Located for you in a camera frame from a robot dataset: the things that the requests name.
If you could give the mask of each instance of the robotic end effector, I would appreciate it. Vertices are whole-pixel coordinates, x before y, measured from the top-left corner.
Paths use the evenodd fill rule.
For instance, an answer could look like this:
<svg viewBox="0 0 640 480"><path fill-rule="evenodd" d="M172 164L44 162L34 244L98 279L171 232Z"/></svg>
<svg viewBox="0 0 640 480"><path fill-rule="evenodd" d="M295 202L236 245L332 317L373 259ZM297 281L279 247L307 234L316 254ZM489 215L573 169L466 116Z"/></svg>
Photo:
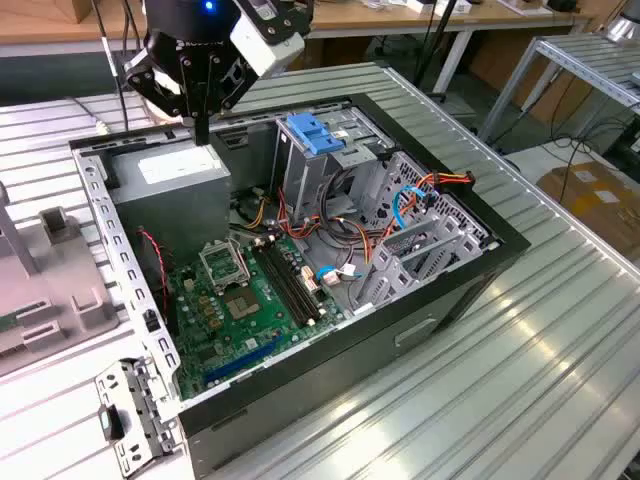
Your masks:
<svg viewBox="0 0 640 480"><path fill-rule="evenodd" d="M125 66L126 81L167 115L181 115L197 145L209 143L211 116L230 110L259 77L282 70L303 50L313 15L313 0L306 12L278 0L145 4L145 48ZM178 88L158 82L157 71Z"/></svg>

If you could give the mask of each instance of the motherboard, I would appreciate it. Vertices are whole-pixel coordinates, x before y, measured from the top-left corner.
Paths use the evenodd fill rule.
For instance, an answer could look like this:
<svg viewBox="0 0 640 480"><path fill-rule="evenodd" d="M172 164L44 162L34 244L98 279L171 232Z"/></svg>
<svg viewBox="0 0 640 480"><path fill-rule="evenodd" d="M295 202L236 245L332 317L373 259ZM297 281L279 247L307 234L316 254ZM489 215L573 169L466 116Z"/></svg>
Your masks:
<svg viewBox="0 0 640 480"><path fill-rule="evenodd" d="M169 275L176 300L174 341L182 360L177 375L183 399L344 318L324 290L305 285L308 270L285 237L258 247L208 245L198 260ZM235 280L221 288L220 280L230 277Z"/></svg>

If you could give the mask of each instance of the blue drive bracket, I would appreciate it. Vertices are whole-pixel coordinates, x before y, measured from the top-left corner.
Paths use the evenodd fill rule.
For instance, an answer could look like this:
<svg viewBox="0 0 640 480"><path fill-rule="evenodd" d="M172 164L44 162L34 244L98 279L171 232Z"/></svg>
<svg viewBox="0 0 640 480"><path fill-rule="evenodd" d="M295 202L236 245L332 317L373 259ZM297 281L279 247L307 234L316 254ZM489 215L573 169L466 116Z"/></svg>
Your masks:
<svg viewBox="0 0 640 480"><path fill-rule="evenodd" d="M326 125L310 113L289 115L287 125L295 132L314 155L335 152L344 148L345 143L335 138Z"/></svg>

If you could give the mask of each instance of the aluminum table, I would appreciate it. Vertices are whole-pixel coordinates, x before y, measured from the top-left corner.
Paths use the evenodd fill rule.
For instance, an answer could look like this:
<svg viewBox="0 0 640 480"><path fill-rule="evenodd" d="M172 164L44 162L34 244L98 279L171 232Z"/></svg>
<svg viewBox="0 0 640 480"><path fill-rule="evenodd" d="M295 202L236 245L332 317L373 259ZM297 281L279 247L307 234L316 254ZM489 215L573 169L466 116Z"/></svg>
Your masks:
<svg viewBox="0 0 640 480"><path fill-rule="evenodd" d="M631 74L640 71L640 46L623 47L600 33L534 38L487 115L478 133L482 140L489 139L516 88L540 55L552 63L540 77L523 110L536 101L560 69L565 69L603 95L640 112L640 87L631 81Z"/></svg>
<svg viewBox="0 0 640 480"><path fill-rule="evenodd" d="M211 475L272 478L604 478L640 448L640 271L393 70L361 64L260 81L238 106L368 93L532 243L449 329ZM82 99L114 130L112 96ZM135 126L150 124L127 98ZM66 142L93 134L68 101L0 109L0 179L18 225L76 216L122 303ZM118 478L93 377L140 355L119 327L0 379L3 478ZM186 452L143 480L189 479Z"/></svg>

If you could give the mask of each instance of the black slot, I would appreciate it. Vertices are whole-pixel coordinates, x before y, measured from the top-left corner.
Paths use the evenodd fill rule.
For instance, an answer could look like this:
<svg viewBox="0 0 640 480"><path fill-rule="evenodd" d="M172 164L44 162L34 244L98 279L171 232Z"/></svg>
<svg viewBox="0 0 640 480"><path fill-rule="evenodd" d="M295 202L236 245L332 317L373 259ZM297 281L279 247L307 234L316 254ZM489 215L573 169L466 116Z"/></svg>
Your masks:
<svg viewBox="0 0 640 480"><path fill-rule="evenodd" d="M260 268L276 293L293 316L296 325L304 327L309 319L319 320L320 312L309 294L291 272L288 264L275 248L265 248L255 254Z"/></svg>

